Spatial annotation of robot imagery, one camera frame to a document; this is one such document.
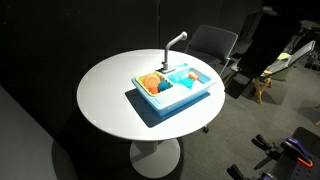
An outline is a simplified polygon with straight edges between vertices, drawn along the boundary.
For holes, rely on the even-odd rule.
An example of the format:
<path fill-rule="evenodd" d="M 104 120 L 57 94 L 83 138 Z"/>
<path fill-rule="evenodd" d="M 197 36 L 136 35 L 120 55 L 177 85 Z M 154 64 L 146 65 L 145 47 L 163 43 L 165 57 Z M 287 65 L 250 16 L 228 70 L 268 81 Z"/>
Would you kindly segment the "blue mug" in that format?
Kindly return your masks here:
<path fill-rule="evenodd" d="M 167 89 L 169 89 L 169 88 L 170 88 L 170 84 L 169 84 L 167 81 L 165 81 L 165 80 L 161 81 L 161 82 L 158 84 L 158 90 L 159 90 L 160 92 L 162 92 L 162 91 L 164 91 L 164 90 L 167 90 Z"/>

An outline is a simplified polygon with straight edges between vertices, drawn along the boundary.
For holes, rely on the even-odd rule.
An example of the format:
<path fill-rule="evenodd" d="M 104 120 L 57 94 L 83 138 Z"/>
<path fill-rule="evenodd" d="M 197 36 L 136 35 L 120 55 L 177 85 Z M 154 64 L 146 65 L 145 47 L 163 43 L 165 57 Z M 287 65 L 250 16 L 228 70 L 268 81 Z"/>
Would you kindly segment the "yellow-green dish rack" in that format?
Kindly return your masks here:
<path fill-rule="evenodd" d="M 173 87 L 173 84 L 160 72 L 137 76 L 134 78 L 138 87 L 142 88 L 149 96 L 158 96 Z"/>

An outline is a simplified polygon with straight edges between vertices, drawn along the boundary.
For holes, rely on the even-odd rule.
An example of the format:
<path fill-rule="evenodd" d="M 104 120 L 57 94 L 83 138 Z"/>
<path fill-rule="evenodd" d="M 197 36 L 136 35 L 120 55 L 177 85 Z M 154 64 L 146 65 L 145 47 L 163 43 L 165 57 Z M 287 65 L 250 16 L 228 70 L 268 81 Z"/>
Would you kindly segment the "blue toy sink basin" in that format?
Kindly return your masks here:
<path fill-rule="evenodd" d="M 188 77 L 190 71 L 193 71 L 199 76 L 199 79 L 194 81 L 192 89 L 188 89 L 177 83 L 179 79 Z M 149 96 L 142 88 L 138 87 L 134 81 L 135 77 L 131 79 L 141 96 L 149 103 L 158 116 L 164 116 L 199 98 L 206 94 L 211 86 L 217 83 L 213 77 L 209 76 L 203 70 L 194 68 L 186 63 L 176 66 L 172 72 L 163 75 L 173 84 L 173 87 L 158 96 Z"/>

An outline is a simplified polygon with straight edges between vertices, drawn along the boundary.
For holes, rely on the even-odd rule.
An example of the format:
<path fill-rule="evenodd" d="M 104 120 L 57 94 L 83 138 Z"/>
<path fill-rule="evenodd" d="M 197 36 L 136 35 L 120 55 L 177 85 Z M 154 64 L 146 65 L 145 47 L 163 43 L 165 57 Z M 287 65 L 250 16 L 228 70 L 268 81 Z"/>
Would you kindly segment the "blue plate in sink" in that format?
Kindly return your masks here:
<path fill-rule="evenodd" d="M 189 77 L 185 77 L 182 79 L 179 79 L 177 81 L 178 84 L 185 86 L 188 89 L 192 89 L 193 85 L 194 85 L 194 80 L 189 78 Z"/>

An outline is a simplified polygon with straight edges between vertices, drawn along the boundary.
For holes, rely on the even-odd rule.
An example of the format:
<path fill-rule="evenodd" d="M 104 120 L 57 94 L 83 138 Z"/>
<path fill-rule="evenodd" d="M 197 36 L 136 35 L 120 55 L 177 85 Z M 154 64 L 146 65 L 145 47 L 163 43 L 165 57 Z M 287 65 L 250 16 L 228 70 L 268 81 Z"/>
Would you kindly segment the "orange cup in sink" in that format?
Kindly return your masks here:
<path fill-rule="evenodd" d="M 196 73 L 194 73 L 193 71 L 189 72 L 188 77 L 191 78 L 194 81 L 199 79 L 199 76 Z"/>

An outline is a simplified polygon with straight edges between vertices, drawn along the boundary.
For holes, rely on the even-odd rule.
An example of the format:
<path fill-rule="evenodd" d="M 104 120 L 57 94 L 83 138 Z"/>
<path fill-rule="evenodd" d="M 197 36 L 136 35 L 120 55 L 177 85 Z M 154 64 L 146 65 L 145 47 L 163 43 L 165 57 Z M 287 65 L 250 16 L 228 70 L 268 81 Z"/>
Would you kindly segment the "round white table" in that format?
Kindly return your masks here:
<path fill-rule="evenodd" d="M 159 117 L 135 89 L 131 79 L 151 73 L 167 60 L 187 63 L 215 81 L 203 96 Z M 178 139 L 210 123 L 225 101 L 217 72 L 201 60 L 176 51 L 142 49 L 111 56 L 93 66 L 77 88 L 77 103 L 84 117 L 99 130 L 131 142 L 126 154 L 144 177 L 162 178 L 180 160 Z"/>

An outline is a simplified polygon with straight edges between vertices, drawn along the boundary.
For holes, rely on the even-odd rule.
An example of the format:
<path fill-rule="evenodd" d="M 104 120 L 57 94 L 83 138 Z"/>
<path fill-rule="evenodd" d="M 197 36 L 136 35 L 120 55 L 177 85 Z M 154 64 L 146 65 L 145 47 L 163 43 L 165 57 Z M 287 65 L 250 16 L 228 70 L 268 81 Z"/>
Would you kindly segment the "grey chair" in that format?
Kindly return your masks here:
<path fill-rule="evenodd" d="M 185 53 L 194 56 L 211 66 L 222 75 L 230 61 L 238 35 L 234 32 L 201 25 L 189 41 Z"/>

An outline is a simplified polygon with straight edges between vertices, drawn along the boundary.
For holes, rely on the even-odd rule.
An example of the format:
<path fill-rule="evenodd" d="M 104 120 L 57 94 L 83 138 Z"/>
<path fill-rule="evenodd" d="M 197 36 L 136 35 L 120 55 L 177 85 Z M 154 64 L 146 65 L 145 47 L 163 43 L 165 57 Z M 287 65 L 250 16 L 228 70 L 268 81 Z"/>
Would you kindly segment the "wooden stool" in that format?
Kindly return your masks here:
<path fill-rule="evenodd" d="M 257 102 L 262 104 L 262 95 L 267 88 L 272 87 L 272 72 L 264 70 L 263 73 L 254 79 L 254 87 L 256 90 Z"/>

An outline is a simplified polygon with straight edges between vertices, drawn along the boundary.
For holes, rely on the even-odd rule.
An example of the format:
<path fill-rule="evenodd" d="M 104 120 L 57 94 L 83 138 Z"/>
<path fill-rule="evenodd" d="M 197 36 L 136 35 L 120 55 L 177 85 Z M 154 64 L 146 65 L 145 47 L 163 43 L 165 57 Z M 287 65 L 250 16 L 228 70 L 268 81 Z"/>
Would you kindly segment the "black clamp tools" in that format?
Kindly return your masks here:
<path fill-rule="evenodd" d="M 288 137 L 280 145 L 269 144 L 258 134 L 251 142 L 266 154 L 266 157 L 254 167 L 255 170 L 271 160 L 276 161 L 276 166 L 271 172 L 261 172 L 258 177 L 249 178 L 233 164 L 227 169 L 233 180 L 320 180 L 319 158 L 308 152 L 299 140 Z"/>

